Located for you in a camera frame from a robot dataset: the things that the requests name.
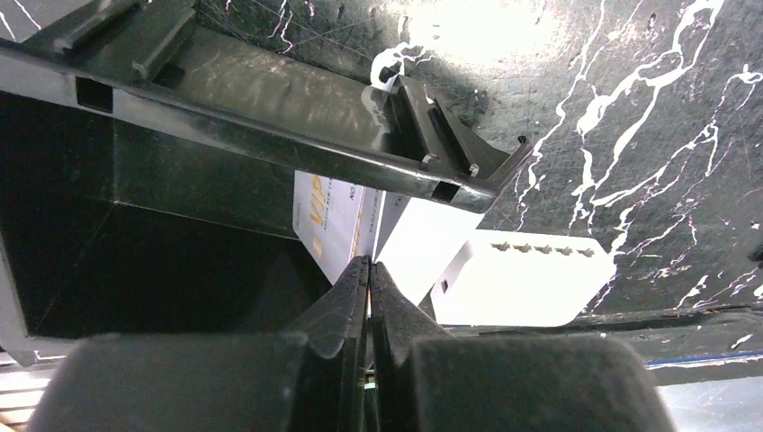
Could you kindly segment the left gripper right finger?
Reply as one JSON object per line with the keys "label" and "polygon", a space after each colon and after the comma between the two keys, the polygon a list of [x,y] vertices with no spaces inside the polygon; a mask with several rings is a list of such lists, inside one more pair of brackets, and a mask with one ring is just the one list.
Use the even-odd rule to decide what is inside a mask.
{"label": "left gripper right finger", "polygon": [[653,377],[600,337],[455,337],[369,274],[382,431],[671,431]]}

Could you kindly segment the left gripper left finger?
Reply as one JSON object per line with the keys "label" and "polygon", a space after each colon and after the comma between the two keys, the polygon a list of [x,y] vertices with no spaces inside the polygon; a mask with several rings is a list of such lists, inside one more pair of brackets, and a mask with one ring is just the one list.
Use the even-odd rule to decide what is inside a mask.
{"label": "left gripper left finger", "polygon": [[78,343],[30,431],[358,431],[371,263],[350,261],[287,329]]}

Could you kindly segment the white card stack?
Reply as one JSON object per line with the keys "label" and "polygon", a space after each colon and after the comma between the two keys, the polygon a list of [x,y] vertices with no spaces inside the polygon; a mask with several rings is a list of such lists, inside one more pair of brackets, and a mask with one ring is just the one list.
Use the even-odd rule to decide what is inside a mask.
{"label": "white card stack", "polygon": [[555,328],[572,322],[615,273],[593,238],[477,229],[429,297],[443,326]]}

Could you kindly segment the white VIP card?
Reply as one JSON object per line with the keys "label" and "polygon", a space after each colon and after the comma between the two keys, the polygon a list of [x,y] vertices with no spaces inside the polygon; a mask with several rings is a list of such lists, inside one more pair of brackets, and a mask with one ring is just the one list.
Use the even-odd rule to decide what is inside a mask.
{"label": "white VIP card", "polygon": [[292,228],[335,284],[354,257],[377,256],[384,191],[297,171]]}

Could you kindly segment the white magnetic stripe card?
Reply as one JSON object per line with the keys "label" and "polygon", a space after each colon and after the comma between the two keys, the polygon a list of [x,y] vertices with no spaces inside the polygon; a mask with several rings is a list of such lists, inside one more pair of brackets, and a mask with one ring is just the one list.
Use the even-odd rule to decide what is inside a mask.
{"label": "white magnetic stripe card", "polygon": [[418,305],[483,219],[479,212],[386,193],[374,260]]}

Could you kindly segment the black open tray box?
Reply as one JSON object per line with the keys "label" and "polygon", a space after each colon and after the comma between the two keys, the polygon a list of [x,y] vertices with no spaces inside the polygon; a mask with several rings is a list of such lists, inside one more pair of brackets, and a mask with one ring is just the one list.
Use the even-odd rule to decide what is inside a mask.
{"label": "black open tray box", "polygon": [[425,86],[276,54],[198,1],[1,4],[1,347],[235,328],[275,276],[320,287],[294,178],[479,215],[527,159]]}

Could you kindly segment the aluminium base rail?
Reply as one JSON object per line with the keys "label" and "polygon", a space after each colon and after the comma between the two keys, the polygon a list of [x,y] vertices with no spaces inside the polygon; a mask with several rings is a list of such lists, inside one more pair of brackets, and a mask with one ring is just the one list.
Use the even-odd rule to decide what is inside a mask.
{"label": "aluminium base rail", "polygon": [[654,374],[679,431],[762,429],[762,308],[700,310],[655,320],[517,328],[512,336],[598,336],[630,345]]}

